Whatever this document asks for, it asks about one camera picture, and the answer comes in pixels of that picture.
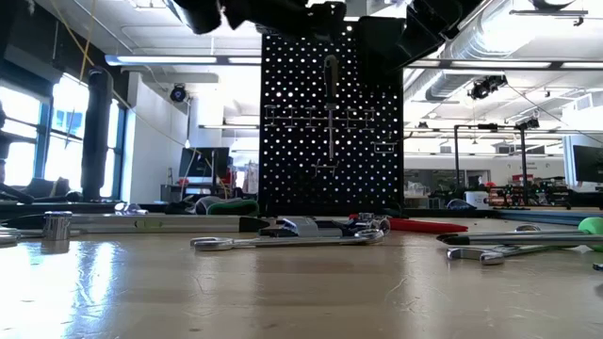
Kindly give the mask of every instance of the combination wrench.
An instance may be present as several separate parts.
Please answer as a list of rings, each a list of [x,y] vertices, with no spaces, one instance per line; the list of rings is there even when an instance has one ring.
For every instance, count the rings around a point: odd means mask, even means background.
[[[383,241],[385,234],[381,230],[367,229],[354,236],[319,237],[259,237],[254,239],[232,239],[226,237],[197,237],[190,239],[190,246],[197,251],[232,250],[249,247],[283,246],[326,246],[326,245],[371,245]]]

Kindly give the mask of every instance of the green object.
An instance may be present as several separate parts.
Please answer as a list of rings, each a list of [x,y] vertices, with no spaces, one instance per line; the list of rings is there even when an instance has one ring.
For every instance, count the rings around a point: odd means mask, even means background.
[[[209,216],[248,216],[256,217],[260,206],[253,200],[240,200],[237,202],[215,202],[207,207]]]
[[[578,229],[589,234],[603,235],[603,218],[586,218],[580,223]],[[603,252],[603,245],[590,245],[589,248]]]

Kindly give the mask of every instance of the glass window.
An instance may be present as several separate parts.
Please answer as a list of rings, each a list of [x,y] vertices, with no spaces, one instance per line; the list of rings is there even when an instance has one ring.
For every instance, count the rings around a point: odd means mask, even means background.
[[[7,120],[4,124],[4,127],[2,127],[2,130],[23,137],[35,138],[38,136],[38,131],[35,127],[17,121]]]
[[[117,101],[113,100],[111,109],[109,110],[109,133],[106,137],[106,146],[115,148],[117,146],[117,127],[120,118],[120,108],[117,106]]]
[[[5,184],[9,186],[27,186],[34,177],[34,158],[36,145],[15,142],[10,144],[5,166]]]
[[[88,109],[89,92],[86,84],[63,75],[53,87],[54,112],[52,129],[84,137],[84,122]]]
[[[101,188],[101,197],[110,198],[113,195],[113,170],[115,166],[115,152],[106,152],[105,162],[105,185]]]
[[[7,117],[29,123],[40,123],[38,99],[16,90],[0,87],[0,101]]]
[[[80,142],[70,140],[66,144],[64,137],[50,136],[44,179],[69,179],[71,189],[81,189],[82,152]]]

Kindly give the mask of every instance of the light fixture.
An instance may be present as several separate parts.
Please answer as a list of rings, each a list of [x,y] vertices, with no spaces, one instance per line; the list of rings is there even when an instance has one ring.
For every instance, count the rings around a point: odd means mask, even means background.
[[[440,65],[439,60],[417,60],[406,67],[420,69],[420,68],[424,68],[424,67],[428,67],[428,68],[438,67],[439,65]]]
[[[603,62],[564,62],[562,68],[603,68]]]
[[[214,56],[105,56],[109,66],[204,65],[215,64]]]
[[[443,70],[446,75],[504,75],[504,71],[489,70]]]
[[[256,125],[199,125],[199,128],[208,129],[258,129]]]
[[[128,2],[137,11],[165,9],[167,7],[163,0],[128,0]]]
[[[548,68],[550,67],[550,62],[543,61],[483,61],[483,60],[467,60],[467,61],[452,61],[450,63],[452,68],[458,67],[476,67],[481,69],[500,69],[500,68],[512,68],[512,69],[531,69],[531,68]]]
[[[234,64],[255,64],[260,65],[262,63],[261,57],[229,57],[228,61]]]

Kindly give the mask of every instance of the window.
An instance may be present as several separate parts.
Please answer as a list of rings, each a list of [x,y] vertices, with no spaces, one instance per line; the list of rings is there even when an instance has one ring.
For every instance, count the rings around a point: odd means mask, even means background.
[[[89,91],[86,84],[78,84],[70,76],[64,76],[55,85],[55,107],[52,119],[52,133],[46,161],[46,180],[59,177],[69,180],[71,189],[81,189],[83,138],[88,109]],[[116,156],[121,156],[118,149],[119,125],[121,115],[117,101],[113,100],[109,113],[109,130],[106,146],[105,184],[101,188],[101,196],[110,198],[119,192],[114,189],[116,172]]]
[[[55,181],[64,178],[69,180],[71,189],[81,190],[88,87],[64,75],[53,88],[53,96],[55,101],[44,179]]]
[[[0,101],[7,115],[2,131],[15,136],[28,137],[29,141],[13,142],[6,159],[5,184],[27,186],[34,177],[37,125],[40,121],[41,102],[19,91],[0,87]]]
[[[64,75],[53,88],[54,106],[50,106],[12,85],[0,86],[0,101],[7,114],[2,131],[20,138],[8,150],[5,184],[27,186],[38,176],[55,181],[69,180],[71,189],[81,189],[83,138],[89,91],[86,84]],[[50,126],[48,116],[52,114]],[[104,198],[117,198],[122,163],[122,130],[125,111],[113,101],[107,137]]]

